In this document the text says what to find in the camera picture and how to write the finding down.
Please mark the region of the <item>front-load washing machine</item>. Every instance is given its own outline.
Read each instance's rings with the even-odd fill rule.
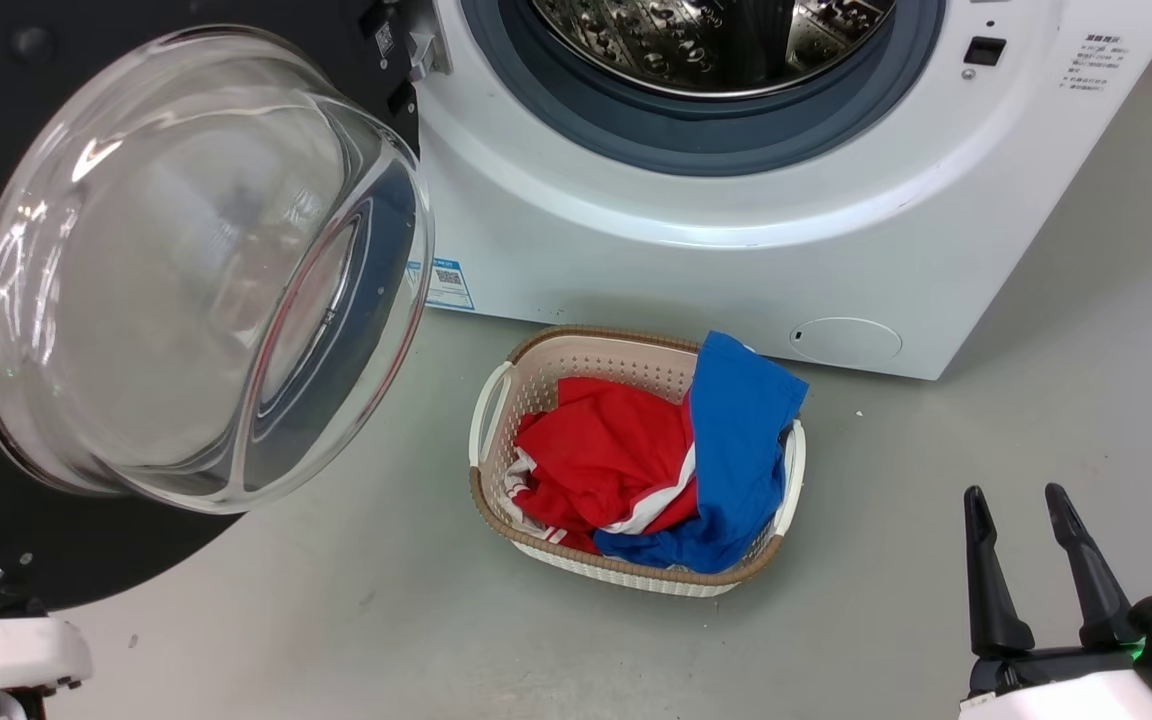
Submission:
[[[0,0],[0,614],[314,477],[426,304],[934,378],[1151,55],[1132,0]]]
[[[438,0],[431,300],[938,378],[1152,56],[1132,0],[745,5]]]

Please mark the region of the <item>plastic basket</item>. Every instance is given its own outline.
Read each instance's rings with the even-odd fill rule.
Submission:
[[[786,441],[785,500],[745,556],[723,573],[662,570],[590,555],[525,532],[508,511],[511,500],[506,495],[506,470],[515,461],[513,441],[518,420],[525,414],[558,406],[559,378],[600,378],[679,402],[691,387],[699,350],[695,342],[675,338],[581,325],[548,328],[518,346],[484,384],[470,425],[470,491],[486,523],[536,560],[586,578],[650,592],[713,597],[758,574],[781,547],[803,491],[806,438],[798,420]]]

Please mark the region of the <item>floor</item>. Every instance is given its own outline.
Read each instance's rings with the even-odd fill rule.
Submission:
[[[324,477],[66,614],[97,676],[51,714],[952,719],[973,483],[1039,644],[1079,624],[1044,483],[1126,592],[1152,594],[1152,68],[941,382],[791,366],[812,384],[799,514],[717,601],[573,577],[479,520],[467,418],[532,331],[431,311]]]

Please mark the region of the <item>white washing machine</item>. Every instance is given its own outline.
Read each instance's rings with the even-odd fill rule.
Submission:
[[[543,26],[526,0],[437,1],[449,73],[417,83],[433,304],[719,328],[761,354],[925,379],[1152,56],[1152,3],[900,0],[780,94],[662,100],[573,51],[596,33],[553,32],[564,15],[614,25],[623,3],[573,1]]]

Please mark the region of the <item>white stripe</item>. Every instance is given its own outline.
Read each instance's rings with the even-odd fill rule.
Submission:
[[[616,521],[605,526],[604,532],[617,536],[641,536],[643,530],[659,518],[664,509],[682,495],[687,484],[696,476],[696,444],[687,448],[687,455],[682,458],[682,468],[679,470],[679,478],[673,486],[659,488],[652,495],[644,497],[631,510],[628,520]]]

